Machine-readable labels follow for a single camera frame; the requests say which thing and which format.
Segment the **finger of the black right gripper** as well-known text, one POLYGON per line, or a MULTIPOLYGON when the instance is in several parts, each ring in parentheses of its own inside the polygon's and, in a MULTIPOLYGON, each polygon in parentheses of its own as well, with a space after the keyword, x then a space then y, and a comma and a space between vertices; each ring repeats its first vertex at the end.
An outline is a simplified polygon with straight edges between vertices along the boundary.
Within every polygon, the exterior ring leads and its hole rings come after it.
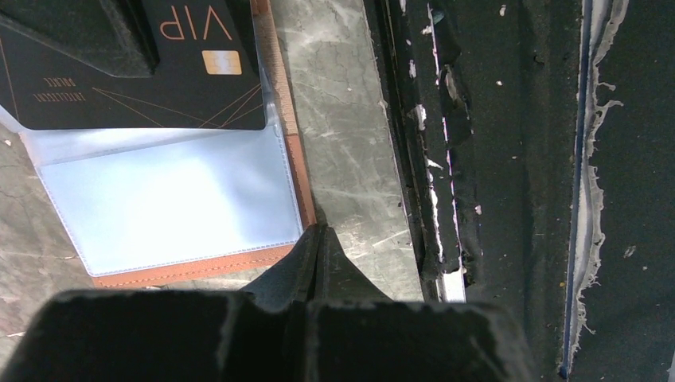
POLYGON ((159 63, 141 1, 2 1, 1 25, 117 78, 151 77, 159 63))

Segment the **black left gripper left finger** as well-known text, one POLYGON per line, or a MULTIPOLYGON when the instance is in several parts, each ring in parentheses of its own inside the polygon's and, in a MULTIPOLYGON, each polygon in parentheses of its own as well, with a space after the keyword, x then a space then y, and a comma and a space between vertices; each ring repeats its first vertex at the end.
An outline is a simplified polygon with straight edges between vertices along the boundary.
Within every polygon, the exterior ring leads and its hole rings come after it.
POLYGON ((321 243, 309 227, 260 278, 261 291, 67 290, 39 309, 4 381, 308 381, 302 316, 321 243))

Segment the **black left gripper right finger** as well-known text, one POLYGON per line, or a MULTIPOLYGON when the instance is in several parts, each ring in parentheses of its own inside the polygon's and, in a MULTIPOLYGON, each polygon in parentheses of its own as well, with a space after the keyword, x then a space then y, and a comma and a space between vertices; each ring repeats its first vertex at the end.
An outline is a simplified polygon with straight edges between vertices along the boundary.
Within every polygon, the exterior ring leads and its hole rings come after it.
POLYGON ((306 305, 305 381, 536 381, 522 329, 485 303, 341 300, 330 271, 352 267, 335 231, 314 225, 304 237, 315 257, 306 305))

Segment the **black VIP credit card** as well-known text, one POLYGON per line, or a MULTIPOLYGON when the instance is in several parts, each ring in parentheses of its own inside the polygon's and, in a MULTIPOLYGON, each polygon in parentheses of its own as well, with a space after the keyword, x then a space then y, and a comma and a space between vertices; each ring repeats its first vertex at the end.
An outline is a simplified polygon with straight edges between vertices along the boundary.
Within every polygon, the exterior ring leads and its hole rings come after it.
POLYGON ((141 1, 159 63, 117 78, 1 25, 1 121, 15 131, 199 128, 266 123, 248 1, 141 1))

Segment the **brown leather card holder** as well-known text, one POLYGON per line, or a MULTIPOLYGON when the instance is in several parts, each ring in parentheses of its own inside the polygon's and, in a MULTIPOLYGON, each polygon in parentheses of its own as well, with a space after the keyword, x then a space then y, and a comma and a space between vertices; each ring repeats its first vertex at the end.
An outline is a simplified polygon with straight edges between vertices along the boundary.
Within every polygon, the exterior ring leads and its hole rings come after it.
POLYGON ((11 129, 98 287, 148 287, 272 265, 314 222, 271 7, 248 2, 262 130, 11 129))

